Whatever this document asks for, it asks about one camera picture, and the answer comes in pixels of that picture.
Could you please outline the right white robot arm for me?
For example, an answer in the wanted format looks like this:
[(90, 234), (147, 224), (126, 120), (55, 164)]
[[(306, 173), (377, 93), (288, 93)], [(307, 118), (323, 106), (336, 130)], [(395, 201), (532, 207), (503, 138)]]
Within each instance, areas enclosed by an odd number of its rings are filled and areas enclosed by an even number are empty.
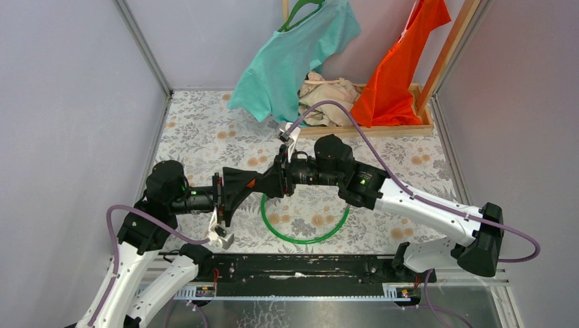
[(354, 159), (353, 150), (335, 135), (321, 137), (314, 155), (299, 158), (281, 146), (272, 167), (248, 182), (255, 192), (270, 198), (290, 196), (296, 185), (332, 186), (347, 204), (393, 213), (426, 225), (443, 234), (428, 243), (402, 243), (391, 270), (407, 282), (431, 269), (453, 267), (482, 277), (493, 277), (503, 233), (494, 227), (503, 220), (502, 210), (487, 203), (483, 208), (450, 202), (416, 190), (401, 188), (394, 178), (377, 167)]

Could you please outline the green cable lock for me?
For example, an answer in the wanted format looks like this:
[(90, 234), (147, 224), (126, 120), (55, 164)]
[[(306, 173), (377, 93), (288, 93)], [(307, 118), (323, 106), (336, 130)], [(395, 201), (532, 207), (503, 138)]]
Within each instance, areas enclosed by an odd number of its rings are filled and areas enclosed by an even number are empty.
[(344, 225), (350, 205), (325, 204), (322, 201), (298, 201), (270, 198), (263, 194), (260, 213), (265, 226), (283, 241), (307, 245), (321, 243), (334, 236)]

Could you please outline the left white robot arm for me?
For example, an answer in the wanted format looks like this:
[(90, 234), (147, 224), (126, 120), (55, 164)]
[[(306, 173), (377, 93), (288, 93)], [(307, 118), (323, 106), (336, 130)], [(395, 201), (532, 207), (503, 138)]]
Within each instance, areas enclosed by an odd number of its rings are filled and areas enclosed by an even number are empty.
[[(76, 327), (146, 327), (186, 282), (202, 281), (212, 271), (209, 245), (229, 249), (234, 234), (227, 231), (235, 210), (253, 192), (265, 193), (264, 175), (226, 167), (212, 184), (191, 187), (184, 166), (169, 160), (157, 163), (145, 181), (142, 197), (133, 205), (113, 205), (106, 221), (113, 259), (99, 291)], [(205, 238), (194, 240), (178, 232), (178, 216), (211, 215)], [(132, 299), (145, 272), (169, 236), (185, 242), (172, 267)]]

